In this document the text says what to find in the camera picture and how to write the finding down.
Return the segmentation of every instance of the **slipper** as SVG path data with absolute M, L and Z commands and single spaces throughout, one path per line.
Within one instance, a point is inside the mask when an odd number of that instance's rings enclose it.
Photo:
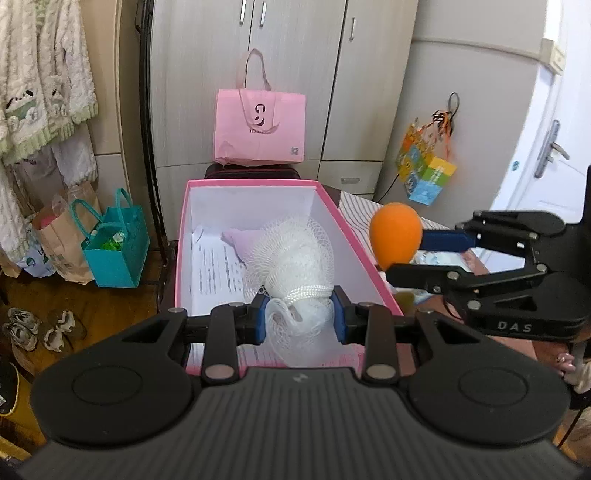
M 68 356 L 73 350 L 68 338 L 49 323 L 39 325 L 39 340 L 50 352 L 60 356 Z
M 53 310 L 47 316 L 47 321 L 70 340 L 83 340 L 86 337 L 86 328 L 70 310 Z

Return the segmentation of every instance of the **dark red suitcase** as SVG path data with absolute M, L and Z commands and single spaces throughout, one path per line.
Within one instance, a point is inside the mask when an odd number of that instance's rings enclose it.
M 299 180 L 300 174 L 289 164 L 243 167 L 212 163 L 205 171 L 205 180 L 220 179 L 290 179 Z

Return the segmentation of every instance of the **pink tote bag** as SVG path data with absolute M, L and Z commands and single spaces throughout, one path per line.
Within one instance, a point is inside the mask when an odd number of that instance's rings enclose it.
M 265 90 L 244 88 L 246 65 L 252 54 L 261 59 Z M 218 90 L 215 161 L 244 166 L 299 163 L 304 160 L 306 96 L 274 92 L 265 62 L 253 48 L 241 62 L 236 90 Z

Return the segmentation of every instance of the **white cabinet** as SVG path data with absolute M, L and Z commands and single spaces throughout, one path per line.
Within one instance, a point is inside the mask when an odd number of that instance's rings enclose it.
M 306 159 L 322 153 L 344 14 L 345 0 L 255 0 L 250 48 L 274 90 L 305 94 Z M 246 86 L 262 89 L 259 59 L 249 64 Z
M 157 166 L 211 162 L 216 93 L 236 88 L 236 68 L 248 51 L 252 0 L 244 5 L 242 20 L 242 0 L 155 2 L 151 113 Z
M 384 159 L 416 10 L 417 0 L 349 0 L 323 159 Z
M 323 161 L 318 181 L 349 193 L 373 194 L 381 168 L 381 161 Z
M 217 90 L 235 88 L 240 60 L 257 48 L 275 90 L 306 95 L 306 161 L 298 170 L 306 178 L 321 171 L 340 182 L 354 169 L 351 178 L 360 180 L 350 190 L 371 194 L 396 114 L 416 7 L 417 0 L 155 0 L 157 167 L 213 160 Z M 263 87 L 256 57 L 246 85 Z M 169 198 L 184 191 L 185 175 L 164 173 L 159 169 L 158 182 L 167 182 L 161 190 L 168 194 L 160 200 L 171 212 L 177 206 Z M 168 238 L 176 238 L 176 216 L 165 223 Z

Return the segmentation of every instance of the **bag handle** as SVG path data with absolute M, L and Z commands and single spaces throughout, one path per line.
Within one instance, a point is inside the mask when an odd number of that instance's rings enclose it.
M 76 205 L 82 205 L 84 208 L 86 208 L 86 210 L 88 210 L 97 220 L 99 223 L 101 223 L 102 218 L 101 216 L 97 213 L 96 210 L 94 210 L 94 208 L 92 208 L 88 202 L 86 200 L 82 200 L 82 199 L 76 199 L 74 200 L 71 204 L 70 204 L 70 214 L 72 215 L 72 218 L 74 219 L 74 223 L 76 224 L 76 226 L 78 227 L 78 229 L 80 230 L 80 232 L 82 232 L 84 234 L 84 236 L 90 240 L 90 233 L 88 233 L 86 231 L 86 229 L 84 228 L 84 226 L 82 225 L 80 219 L 78 218 L 78 215 L 76 214 Z
M 129 235 L 129 230 L 127 228 L 127 224 L 125 223 L 125 220 L 123 219 L 123 211 L 121 210 L 121 196 L 122 195 L 123 195 L 123 198 L 125 199 L 125 201 L 127 202 L 127 205 L 130 208 L 134 206 L 134 203 L 131 201 L 129 193 L 127 193 L 125 191 L 125 189 L 117 189 L 117 191 L 115 192 L 115 208 L 117 208 L 117 215 L 119 216 L 119 221 L 121 223 L 121 229 L 123 230 L 124 238 L 127 238 L 127 236 Z
M 251 55 L 255 54 L 261 59 L 261 69 L 262 69 L 262 79 L 265 82 L 265 90 L 270 92 L 273 90 L 271 84 L 267 80 L 267 72 L 265 71 L 265 60 L 262 57 L 262 53 L 258 48 L 251 48 L 248 52 L 244 54 L 242 60 L 240 60 L 238 71 L 236 72 L 236 89 L 241 90 L 246 88 L 246 68 L 248 67 L 248 60 L 251 58 Z
M 268 128 L 262 128 L 260 125 L 257 125 L 256 122 L 252 119 L 250 112 L 251 106 L 248 100 L 248 95 L 244 94 L 245 90 L 245 81 L 246 81 L 246 68 L 248 67 L 248 60 L 251 58 L 252 55 L 256 55 L 261 59 L 261 69 L 262 69 L 262 79 L 265 83 L 265 90 L 267 92 L 272 91 L 271 84 L 267 80 L 267 71 L 265 70 L 265 59 L 262 56 L 262 53 L 257 48 L 251 48 L 242 58 L 240 62 L 240 67 L 236 72 L 236 88 L 238 90 L 238 95 L 240 96 L 240 102 L 242 104 L 242 112 L 244 113 L 244 120 L 246 120 L 246 124 L 250 127 L 251 130 L 258 132 L 260 134 L 270 134 L 277 130 L 279 125 L 273 125 L 271 122 L 271 126 Z

